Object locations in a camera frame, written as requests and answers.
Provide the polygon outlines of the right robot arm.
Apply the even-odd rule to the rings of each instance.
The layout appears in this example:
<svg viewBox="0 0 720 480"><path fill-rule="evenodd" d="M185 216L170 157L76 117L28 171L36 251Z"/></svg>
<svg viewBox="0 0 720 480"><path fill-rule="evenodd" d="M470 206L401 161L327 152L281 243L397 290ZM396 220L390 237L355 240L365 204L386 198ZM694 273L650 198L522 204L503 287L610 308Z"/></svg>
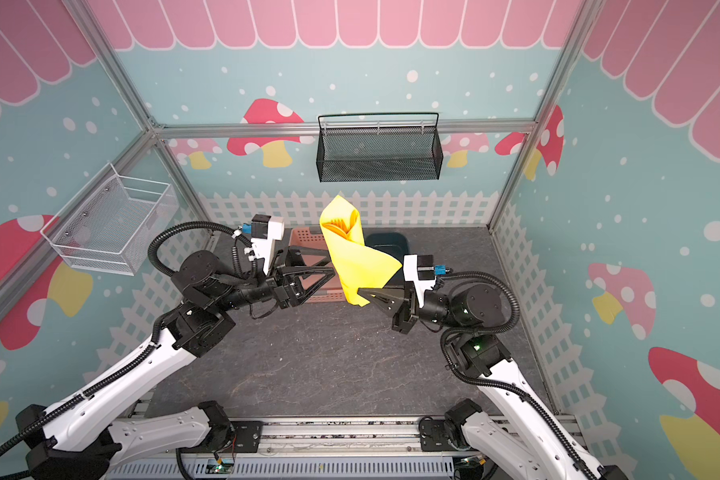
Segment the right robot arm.
<svg viewBox="0 0 720 480"><path fill-rule="evenodd" d="M423 288L361 288L360 297L404 326L438 326L446 367L477 387L514 427L505 431L475 402L463 400L445 414L456 449L486 455L513 479L623 479L604 465L546 407L499 336L520 320L520 305L499 278L484 272L446 272Z"/></svg>

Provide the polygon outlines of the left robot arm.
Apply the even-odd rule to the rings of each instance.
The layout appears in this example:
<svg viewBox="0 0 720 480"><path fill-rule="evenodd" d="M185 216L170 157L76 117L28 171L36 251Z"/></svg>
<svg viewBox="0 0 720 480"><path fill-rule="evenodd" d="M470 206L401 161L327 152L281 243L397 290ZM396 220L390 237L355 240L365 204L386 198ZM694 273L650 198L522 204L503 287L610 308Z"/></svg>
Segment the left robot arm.
<svg viewBox="0 0 720 480"><path fill-rule="evenodd" d="M191 230L232 236L244 245L249 269L226 264L208 250L190 254L178 269L164 264L160 247ZM0 445L0 458L20 444L29 449L27 468L15 478L100 479L122 464L164 450L218 453L232 447L235 428L215 401L144 421L119 416L217 346L235 326L232 311L265 302L273 309L301 306L334 277L327 251L308 265L300 250L275 248L281 237L266 215L239 229L190 221L158 234L147 257L179 290L180 303L154 321L143 343L84 388L51 406L31 405L17 415L17 434Z"/></svg>

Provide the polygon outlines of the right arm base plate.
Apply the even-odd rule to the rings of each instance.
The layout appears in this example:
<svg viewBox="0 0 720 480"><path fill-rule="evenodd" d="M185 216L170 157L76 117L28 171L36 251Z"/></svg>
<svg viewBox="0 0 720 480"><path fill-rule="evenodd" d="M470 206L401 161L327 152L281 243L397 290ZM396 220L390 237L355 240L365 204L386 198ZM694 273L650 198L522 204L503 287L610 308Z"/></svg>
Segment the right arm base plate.
<svg viewBox="0 0 720 480"><path fill-rule="evenodd" d="M417 424L420 447L424 452L470 451L459 426L445 418L423 416Z"/></svg>

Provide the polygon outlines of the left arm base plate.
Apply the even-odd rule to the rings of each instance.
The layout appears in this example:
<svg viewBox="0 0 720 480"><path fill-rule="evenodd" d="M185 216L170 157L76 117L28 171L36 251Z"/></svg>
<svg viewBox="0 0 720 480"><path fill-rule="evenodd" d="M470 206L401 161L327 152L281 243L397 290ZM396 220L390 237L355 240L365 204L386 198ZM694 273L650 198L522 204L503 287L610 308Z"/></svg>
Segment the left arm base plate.
<svg viewBox="0 0 720 480"><path fill-rule="evenodd" d="M257 453L264 423L254 420L233 420L231 425L233 427L232 437L219 453L229 455Z"/></svg>

